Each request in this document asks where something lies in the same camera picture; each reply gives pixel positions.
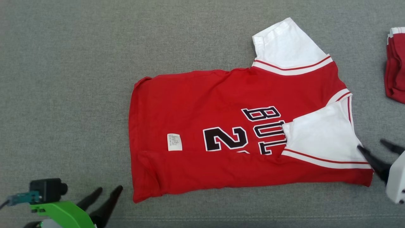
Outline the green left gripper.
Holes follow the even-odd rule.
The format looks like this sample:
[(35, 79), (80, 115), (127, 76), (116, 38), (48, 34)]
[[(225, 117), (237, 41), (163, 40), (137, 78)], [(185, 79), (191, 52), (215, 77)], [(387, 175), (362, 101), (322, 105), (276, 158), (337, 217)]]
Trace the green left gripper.
[(97, 210), (88, 215), (85, 211), (93, 204), (101, 193), (98, 187), (90, 195), (79, 201), (76, 205), (71, 201), (60, 201), (46, 204), (29, 205), (39, 216), (49, 217), (62, 228), (105, 228), (117, 201), (123, 191), (123, 186), (117, 186), (110, 197)]

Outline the grey fabric sofa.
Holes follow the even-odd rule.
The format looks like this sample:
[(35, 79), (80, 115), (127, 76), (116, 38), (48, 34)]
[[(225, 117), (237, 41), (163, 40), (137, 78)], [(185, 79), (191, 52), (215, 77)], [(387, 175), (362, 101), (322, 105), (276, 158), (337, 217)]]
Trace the grey fabric sofa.
[(61, 178), (74, 202), (123, 192), (108, 228), (405, 228), (384, 183), (298, 183), (133, 203), (128, 110), (143, 77), (246, 68), (252, 36), (291, 17), (353, 93), (356, 134), (405, 146), (405, 105), (385, 95), (386, 38), (405, 0), (0, 0), (0, 204)]

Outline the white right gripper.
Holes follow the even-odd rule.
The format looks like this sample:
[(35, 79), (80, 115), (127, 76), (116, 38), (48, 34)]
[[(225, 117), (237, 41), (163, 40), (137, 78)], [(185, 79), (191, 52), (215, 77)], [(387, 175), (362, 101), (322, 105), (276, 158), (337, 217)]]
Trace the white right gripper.
[(405, 147), (385, 139), (381, 139), (380, 143), (399, 155), (392, 165), (380, 160), (361, 145), (357, 149), (386, 185), (387, 197), (396, 204), (405, 204)]

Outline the red white printed jersey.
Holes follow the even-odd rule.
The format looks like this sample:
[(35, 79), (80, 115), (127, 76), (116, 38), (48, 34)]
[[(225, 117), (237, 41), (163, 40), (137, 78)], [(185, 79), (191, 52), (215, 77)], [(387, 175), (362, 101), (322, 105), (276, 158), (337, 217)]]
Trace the red white printed jersey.
[(133, 201), (290, 183), (369, 187), (352, 93), (291, 18), (253, 35), (252, 66), (146, 77), (128, 117)]

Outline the red shorts white trim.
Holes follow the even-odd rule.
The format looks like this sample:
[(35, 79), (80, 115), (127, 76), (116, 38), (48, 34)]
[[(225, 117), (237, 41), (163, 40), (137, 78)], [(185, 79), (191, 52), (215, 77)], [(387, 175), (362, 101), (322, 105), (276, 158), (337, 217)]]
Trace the red shorts white trim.
[(386, 54), (384, 75), (386, 96), (405, 104), (405, 27), (394, 27), (389, 30)]

